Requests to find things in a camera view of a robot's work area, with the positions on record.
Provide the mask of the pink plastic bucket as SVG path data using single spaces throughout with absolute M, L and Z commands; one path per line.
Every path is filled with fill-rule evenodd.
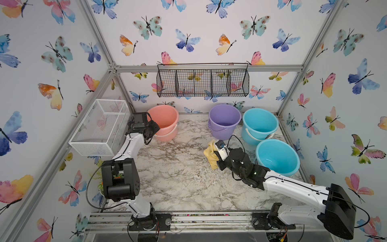
M 155 138 L 160 142 L 169 142 L 177 136 L 179 113 L 169 105 L 158 105 L 148 110 L 152 120 L 160 127 Z

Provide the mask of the cream yellow microfibre cloth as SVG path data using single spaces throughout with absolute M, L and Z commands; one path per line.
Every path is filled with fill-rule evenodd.
M 215 148 L 215 140 L 211 140 L 208 147 L 204 150 L 204 155 L 207 158 L 212 170 L 218 169 L 217 162 L 219 161 L 219 158 L 215 153 Z

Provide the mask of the teal bucket with sticker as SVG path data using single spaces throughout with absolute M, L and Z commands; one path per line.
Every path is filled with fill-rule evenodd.
M 258 144 L 273 136 L 279 128 L 278 119 L 269 111 L 251 108 L 242 117 L 241 137 L 251 145 Z

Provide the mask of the purple plastic bucket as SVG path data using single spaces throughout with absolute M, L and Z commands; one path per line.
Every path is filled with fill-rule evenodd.
M 228 140 L 241 120 L 241 112 L 234 106 L 219 104 L 209 111 L 208 127 L 218 140 Z

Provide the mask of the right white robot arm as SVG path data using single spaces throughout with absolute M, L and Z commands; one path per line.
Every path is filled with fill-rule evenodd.
M 220 170 L 229 169 L 249 187 L 276 192 L 302 202 L 302 206 L 274 203 L 262 229 L 294 229 L 297 224 L 322 226 L 336 237 L 354 238 L 357 209 L 344 189 L 336 184 L 329 187 L 304 183 L 283 176 L 269 168 L 251 163 L 242 148 L 216 148 Z

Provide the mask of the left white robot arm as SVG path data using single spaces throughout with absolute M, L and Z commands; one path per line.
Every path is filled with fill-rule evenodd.
M 135 113 L 128 122 L 129 129 L 118 154 L 101 166 L 103 195 L 121 202 L 135 221 L 155 221 L 153 205 L 140 194 L 140 177 L 135 159 L 143 146 L 148 145 L 160 127 L 149 113 Z

